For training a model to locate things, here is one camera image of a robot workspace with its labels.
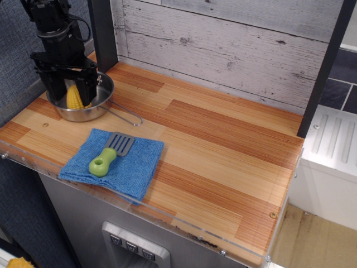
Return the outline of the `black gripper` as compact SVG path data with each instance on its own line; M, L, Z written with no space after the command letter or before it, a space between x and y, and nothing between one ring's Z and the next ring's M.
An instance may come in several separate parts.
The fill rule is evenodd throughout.
M55 101L67 92L65 79L75 81L83 106L97 96L97 64L85 56L84 42L79 37L43 39L45 50L30 55L36 73Z

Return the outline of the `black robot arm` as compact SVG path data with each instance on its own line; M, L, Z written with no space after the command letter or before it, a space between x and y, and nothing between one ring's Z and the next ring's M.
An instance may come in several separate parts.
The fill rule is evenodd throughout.
M76 84L84 106L97 95L97 64L85 56L84 44L89 40L81 35L79 21L85 20L69 13L68 1L22 1L30 21L37 27L44 52L33 52L36 73L54 100L66 93L65 82Z

